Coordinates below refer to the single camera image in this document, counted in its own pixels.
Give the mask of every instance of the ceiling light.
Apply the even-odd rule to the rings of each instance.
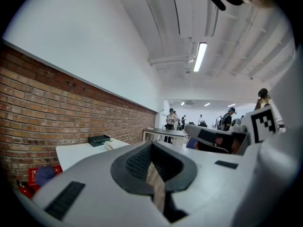
[[[199,71],[202,61],[203,61],[203,57],[206,52],[206,48],[207,48],[207,43],[205,43],[205,42],[199,43],[194,72]]]

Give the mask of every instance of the air conditioner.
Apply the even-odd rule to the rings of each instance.
[[[214,35],[216,6],[209,0],[174,0],[181,38],[200,42]]]

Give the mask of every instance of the black rubber pad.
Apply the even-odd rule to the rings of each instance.
[[[85,184],[70,182],[66,188],[45,209],[47,213],[58,220],[62,220],[69,208],[77,199]]]
[[[215,164],[225,166],[228,168],[232,168],[232,169],[236,169],[238,166],[238,164],[236,164],[236,163],[231,163],[231,162],[227,162],[227,161],[216,161]]]

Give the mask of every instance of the floor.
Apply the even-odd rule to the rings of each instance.
[[[188,139],[184,139],[183,147],[186,147]],[[158,210],[163,213],[164,210],[164,200],[165,200],[165,184],[163,180],[161,179],[160,175],[158,174],[155,166],[151,163],[148,173],[147,173],[147,180],[146,182],[154,187],[154,199],[153,203],[158,208]]]

